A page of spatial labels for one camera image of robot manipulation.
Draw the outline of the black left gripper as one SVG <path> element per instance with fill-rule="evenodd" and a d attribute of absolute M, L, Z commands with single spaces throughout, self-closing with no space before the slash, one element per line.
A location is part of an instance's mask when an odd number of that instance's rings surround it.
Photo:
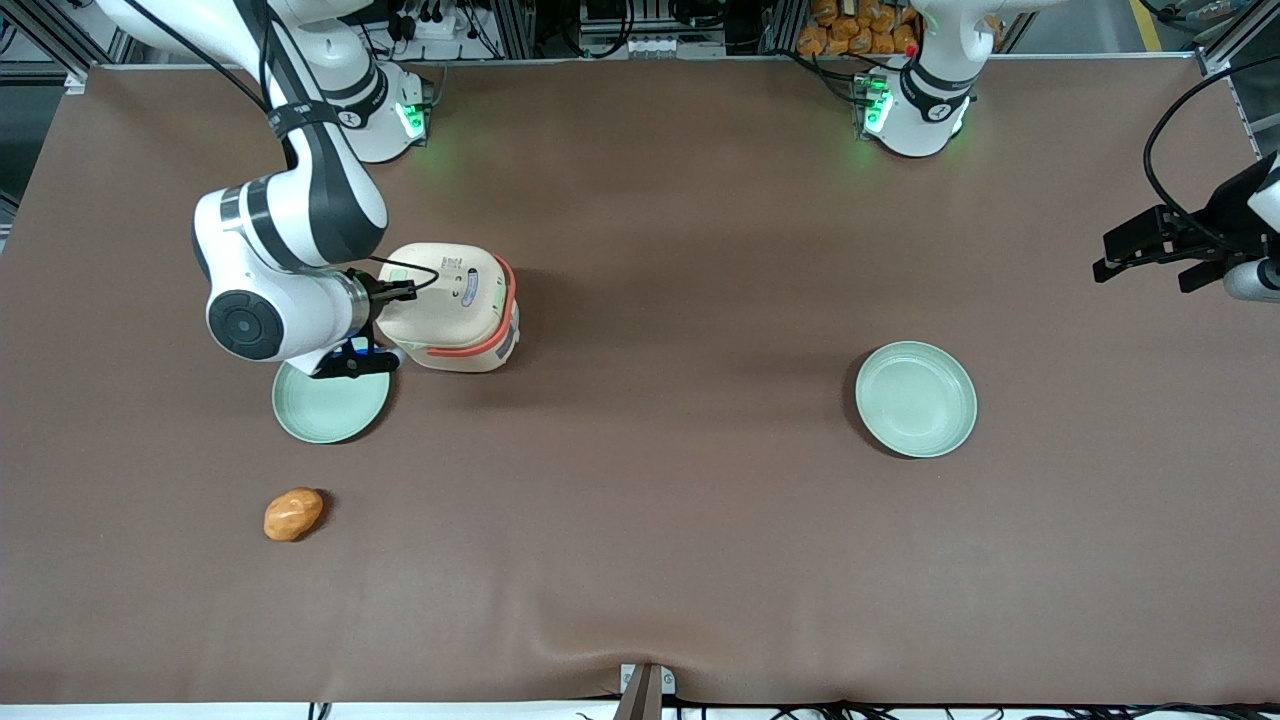
<path fill-rule="evenodd" d="M 1220 243 L 1251 259 L 1277 259 L 1279 158 L 1270 152 L 1224 181 L 1198 211 L 1198 219 L 1222 237 Z M 1203 234 L 1179 219 L 1167 206 L 1156 205 L 1106 231 L 1103 256 L 1092 265 L 1096 283 L 1149 264 L 1201 259 L 1207 250 Z M 1219 283 L 1229 263 L 1203 260 L 1178 274 L 1181 293 Z"/>

